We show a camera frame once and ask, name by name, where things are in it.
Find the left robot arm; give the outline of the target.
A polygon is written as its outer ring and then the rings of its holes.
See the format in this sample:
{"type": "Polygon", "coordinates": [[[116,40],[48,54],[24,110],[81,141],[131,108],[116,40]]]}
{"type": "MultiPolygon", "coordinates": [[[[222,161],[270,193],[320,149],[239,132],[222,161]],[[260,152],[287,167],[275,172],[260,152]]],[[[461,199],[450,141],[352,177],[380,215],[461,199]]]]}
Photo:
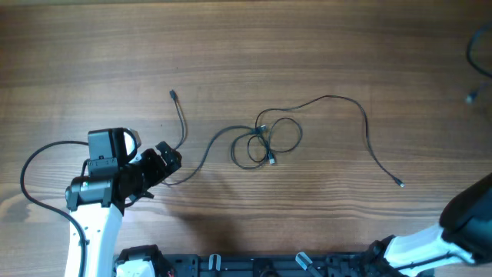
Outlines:
{"type": "Polygon", "coordinates": [[[156,245],[115,245],[126,208],[151,197],[149,189],[181,167],[181,154],[166,142],[138,152],[141,140],[129,128],[88,133],[85,171],[65,191],[74,223],[66,276],[172,276],[175,271],[156,245]]]}

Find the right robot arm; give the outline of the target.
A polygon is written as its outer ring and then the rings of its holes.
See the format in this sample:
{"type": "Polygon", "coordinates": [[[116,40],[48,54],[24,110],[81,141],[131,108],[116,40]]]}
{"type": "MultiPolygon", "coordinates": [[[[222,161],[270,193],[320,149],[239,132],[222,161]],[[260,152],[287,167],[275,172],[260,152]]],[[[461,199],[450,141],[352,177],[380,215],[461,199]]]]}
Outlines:
{"type": "Polygon", "coordinates": [[[491,262],[491,175],[455,196],[439,222],[412,235],[375,241],[362,255],[362,276],[418,276],[455,263],[491,262]]]}

